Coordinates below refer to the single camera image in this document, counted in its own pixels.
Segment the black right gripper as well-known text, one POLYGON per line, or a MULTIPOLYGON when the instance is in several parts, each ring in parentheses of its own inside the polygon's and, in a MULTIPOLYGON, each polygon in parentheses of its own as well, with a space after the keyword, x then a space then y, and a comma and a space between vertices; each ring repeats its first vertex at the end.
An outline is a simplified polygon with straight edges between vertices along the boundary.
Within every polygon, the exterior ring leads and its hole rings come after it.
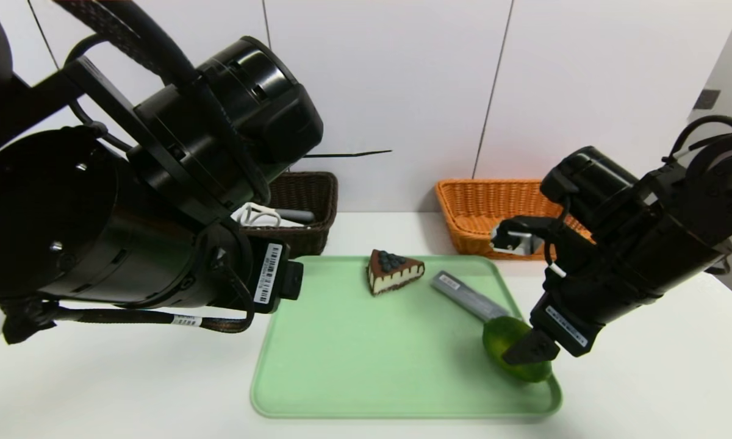
POLYGON ((659 259, 558 259, 561 277, 545 270, 544 294, 530 314, 534 328, 503 353, 511 366, 549 362, 561 345, 589 353, 606 325, 661 298, 659 259))

